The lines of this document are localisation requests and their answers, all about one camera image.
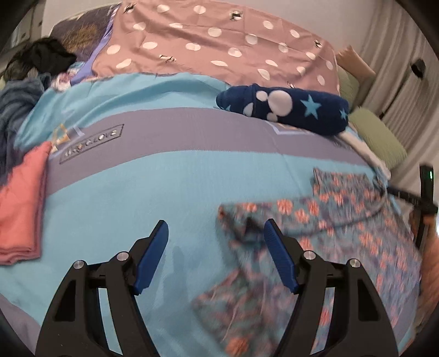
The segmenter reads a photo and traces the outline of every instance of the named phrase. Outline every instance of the metal screw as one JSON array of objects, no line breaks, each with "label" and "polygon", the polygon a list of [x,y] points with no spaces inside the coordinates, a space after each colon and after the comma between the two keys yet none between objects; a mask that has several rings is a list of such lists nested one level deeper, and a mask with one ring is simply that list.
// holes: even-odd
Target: metal screw
[{"label": "metal screw", "polygon": [[303,253],[303,256],[306,260],[314,260],[316,258],[316,253],[314,253],[313,251],[306,251],[305,253]]},{"label": "metal screw", "polygon": [[351,267],[353,268],[359,268],[361,267],[361,263],[358,259],[351,259],[349,260],[349,264],[351,265]]},{"label": "metal screw", "polygon": [[124,262],[128,259],[130,255],[126,251],[120,252],[118,255],[116,255],[116,259],[120,262]]},{"label": "metal screw", "polygon": [[83,266],[84,266],[83,260],[77,260],[76,262],[73,263],[73,268],[75,269],[81,269]]}]

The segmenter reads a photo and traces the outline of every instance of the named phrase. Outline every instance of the blue bedsheet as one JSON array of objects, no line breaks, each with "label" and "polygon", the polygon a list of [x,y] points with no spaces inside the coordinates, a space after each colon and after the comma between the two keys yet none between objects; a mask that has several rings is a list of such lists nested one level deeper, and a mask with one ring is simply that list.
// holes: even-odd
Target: blue bedsheet
[{"label": "blue bedsheet", "polygon": [[[226,87],[205,76],[130,74],[82,83],[63,94],[48,91],[16,145],[29,148],[51,138],[59,124],[87,127],[115,113],[215,108],[216,95]],[[168,246],[150,288],[137,298],[150,335],[163,356],[223,356],[190,308],[194,297],[236,267],[216,225],[217,209],[225,202],[309,196],[314,167],[374,176],[367,166],[332,160],[203,150],[156,153],[98,172],[47,198],[42,257],[0,268],[0,293],[42,323],[75,260],[107,261],[164,219]],[[106,294],[101,301],[109,345],[119,351]]]}]

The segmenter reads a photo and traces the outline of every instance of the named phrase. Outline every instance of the folded pink towel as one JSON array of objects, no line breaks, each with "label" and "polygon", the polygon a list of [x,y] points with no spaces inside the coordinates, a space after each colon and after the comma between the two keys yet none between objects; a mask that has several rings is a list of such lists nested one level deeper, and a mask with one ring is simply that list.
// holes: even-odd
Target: folded pink towel
[{"label": "folded pink towel", "polygon": [[0,189],[0,265],[40,257],[46,163],[52,144],[29,151]]}]

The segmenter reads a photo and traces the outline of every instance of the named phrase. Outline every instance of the green pillow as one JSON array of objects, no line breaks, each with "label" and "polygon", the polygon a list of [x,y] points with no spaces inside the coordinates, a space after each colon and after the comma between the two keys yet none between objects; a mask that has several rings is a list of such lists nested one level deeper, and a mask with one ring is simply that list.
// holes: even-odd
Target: green pillow
[{"label": "green pillow", "polygon": [[338,80],[340,82],[340,96],[346,99],[349,103],[349,109],[352,109],[352,104],[360,89],[360,83],[349,72],[342,67],[337,66]]},{"label": "green pillow", "polygon": [[370,110],[357,108],[349,115],[349,122],[354,125],[358,135],[375,155],[385,162],[389,170],[407,157],[407,151],[398,139]]}]

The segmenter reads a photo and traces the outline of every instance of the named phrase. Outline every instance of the star print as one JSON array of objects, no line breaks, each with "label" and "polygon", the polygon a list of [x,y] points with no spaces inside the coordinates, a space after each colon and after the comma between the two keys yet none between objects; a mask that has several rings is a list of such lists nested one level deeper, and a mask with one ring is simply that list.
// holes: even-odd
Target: star print
[{"label": "star print", "polygon": [[308,100],[301,100],[301,102],[306,107],[305,118],[312,114],[317,120],[319,120],[317,109],[319,109],[322,105],[320,103],[315,103],[309,94]]},{"label": "star print", "polygon": [[340,110],[340,114],[342,116],[342,119],[344,120],[348,120],[348,115],[346,114],[345,110]]}]

